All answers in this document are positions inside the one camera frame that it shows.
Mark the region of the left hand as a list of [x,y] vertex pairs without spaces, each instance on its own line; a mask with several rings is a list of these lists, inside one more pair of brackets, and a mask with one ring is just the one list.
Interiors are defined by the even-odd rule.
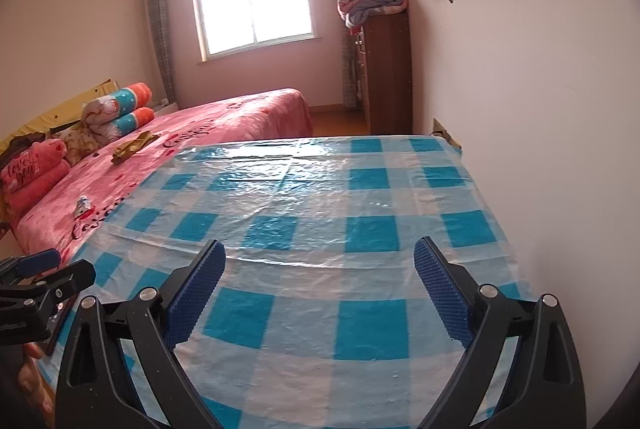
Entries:
[[17,383],[30,407],[35,409],[48,428],[54,427],[54,394],[42,378],[37,361],[43,357],[39,345],[22,345],[23,363],[17,371]]

